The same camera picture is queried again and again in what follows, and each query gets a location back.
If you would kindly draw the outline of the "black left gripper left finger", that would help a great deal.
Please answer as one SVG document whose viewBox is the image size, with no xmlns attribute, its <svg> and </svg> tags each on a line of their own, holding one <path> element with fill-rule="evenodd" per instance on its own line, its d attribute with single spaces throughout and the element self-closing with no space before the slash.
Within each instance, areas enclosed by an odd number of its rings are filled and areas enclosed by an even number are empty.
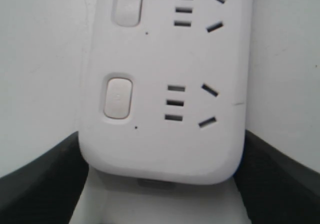
<svg viewBox="0 0 320 224">
<path fill-rule="evenodd" d="M 87 180 L 74 132 L 32 162 L 0 179 L 2 224 L 68 224 Z"/>
</svg>

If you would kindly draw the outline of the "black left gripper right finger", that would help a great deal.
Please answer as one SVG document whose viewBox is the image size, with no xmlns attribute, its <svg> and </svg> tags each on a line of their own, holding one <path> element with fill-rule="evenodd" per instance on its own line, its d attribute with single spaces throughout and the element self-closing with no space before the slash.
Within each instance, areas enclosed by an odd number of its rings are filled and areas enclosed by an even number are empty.
<svg viewBox="0 0 320 224">
<path fill-rule="evenodd" d="M 234 174 L 253 224 L 318 224 L 320 175 L 250 131 Z"/>
</svg>

